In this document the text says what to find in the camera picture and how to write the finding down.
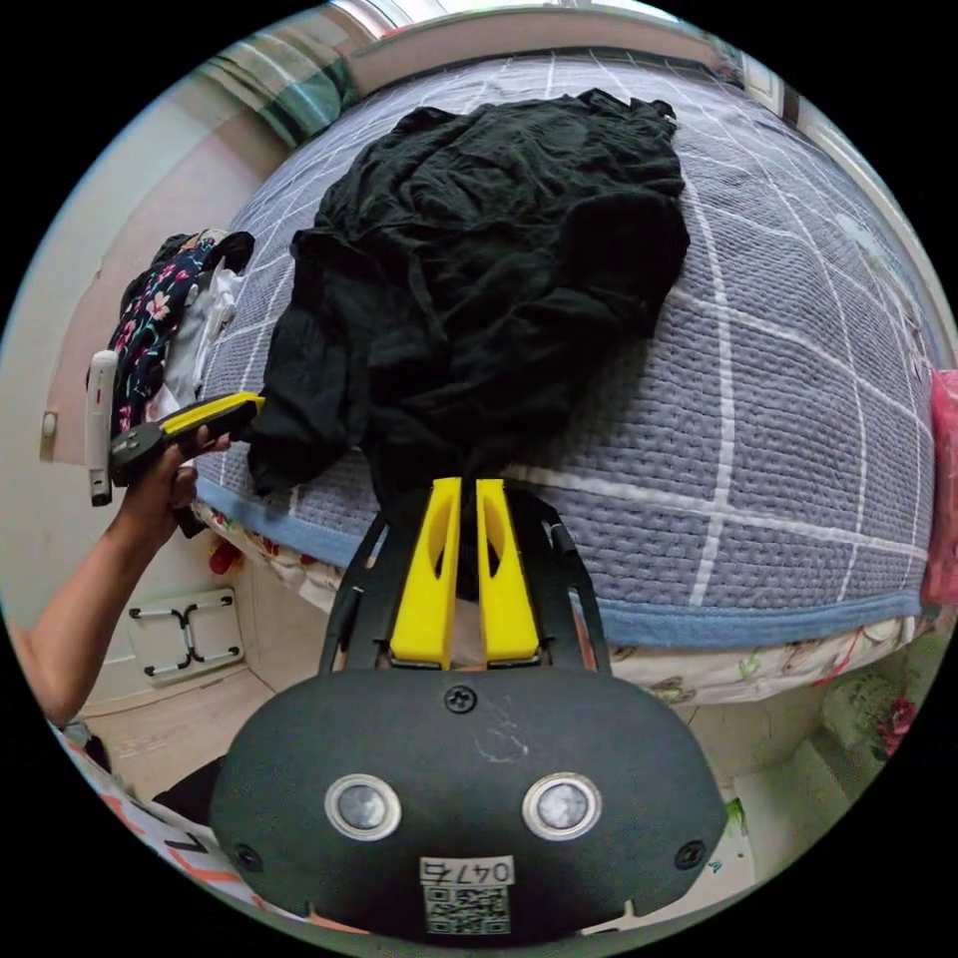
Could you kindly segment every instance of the pink object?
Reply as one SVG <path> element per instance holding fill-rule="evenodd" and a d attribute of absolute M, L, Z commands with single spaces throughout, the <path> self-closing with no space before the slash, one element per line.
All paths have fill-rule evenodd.
<path fill-rule="evenodd" d="M 895 700 L 891 707 L 891 715 L 878 727 L 878 735 L 889 758 L 898 751 L 901 740 L 911 730 L 911 724 L 917 715 L 918 706 L 914 702 L 908 699 Z"/>
<path fill-rule="evenodd" d="M 958 605 L 958 370 L 934 370 L 935 513 L 922 584 L 925 605 Z"/>

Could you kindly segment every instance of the qr code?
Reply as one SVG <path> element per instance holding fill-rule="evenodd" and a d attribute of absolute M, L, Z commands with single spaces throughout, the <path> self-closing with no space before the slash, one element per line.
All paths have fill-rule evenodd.
<path fill-rule="evenodd" d="M 434 935 L 508 935 L 509 889 L 423 888 L 426 929 Z"/>

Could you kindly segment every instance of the hand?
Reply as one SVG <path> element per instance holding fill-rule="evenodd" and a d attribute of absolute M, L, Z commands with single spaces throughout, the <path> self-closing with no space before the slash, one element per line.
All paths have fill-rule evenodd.
<path fill-rule="evenodd" d="M 221 436 L 211 442 L 204 426 L 197 434 L 199 455 L 222 452 L 230 447 L 230 438 Z M 177 531 L 175 510 L 188 507 L 197 494 L 197 470 L 184 468 L 187 457 L 176 444 L 129 489 L 113 529 L 136 550 L 154 555 Z"/>

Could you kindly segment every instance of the bed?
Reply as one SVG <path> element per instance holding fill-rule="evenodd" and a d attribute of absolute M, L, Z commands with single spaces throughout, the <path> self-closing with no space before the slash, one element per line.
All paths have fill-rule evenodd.
<path fill-rule="evenodd" d="M 422 105 L 664 99 L 692 245 L 652 345 L 625 350 L 570 428 L 507 471 L 560 511 L 596 584 L 617 674 L 673 704 L 763 699 L 907 644 L 933 487 L 920 281 L 828 158 L 700 64 L 579 50 L 400 83 L 300 148 L 237 215 L 256 239 L 207 395 L 259 389 L 289 242 L 368 143 Z M 245 448 L 199 464 L 198 511 L 328 609 L 375 512 L 362 458 L 257 499 Z"/>

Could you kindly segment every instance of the person's arm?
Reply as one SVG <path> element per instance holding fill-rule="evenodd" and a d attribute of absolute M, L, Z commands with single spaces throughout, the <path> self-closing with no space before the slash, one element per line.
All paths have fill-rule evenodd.
<path fill-rule="evenodd" d="M 127 490 L 117 517 L 32 629 L 8 624 L 27 683 L 54 725 L 83 707 L 134 589 L 177 529 L 174 509 L 196 494 L 196 471 L 183 462 L 173 446 Z"/>

